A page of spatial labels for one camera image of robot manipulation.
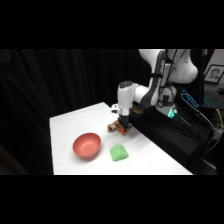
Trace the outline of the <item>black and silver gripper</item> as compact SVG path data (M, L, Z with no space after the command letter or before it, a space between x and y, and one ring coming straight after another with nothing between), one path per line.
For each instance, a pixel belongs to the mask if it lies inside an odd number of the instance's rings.
M131 124L129 122L129 117L120 115L118 120L119 120L120 125L122 126L122 127L119 128L119 131L121 133L123 133L124 132L124 128L127 128L127 130L126 130L126 134L127 134L130 131L130 129L131 129Z

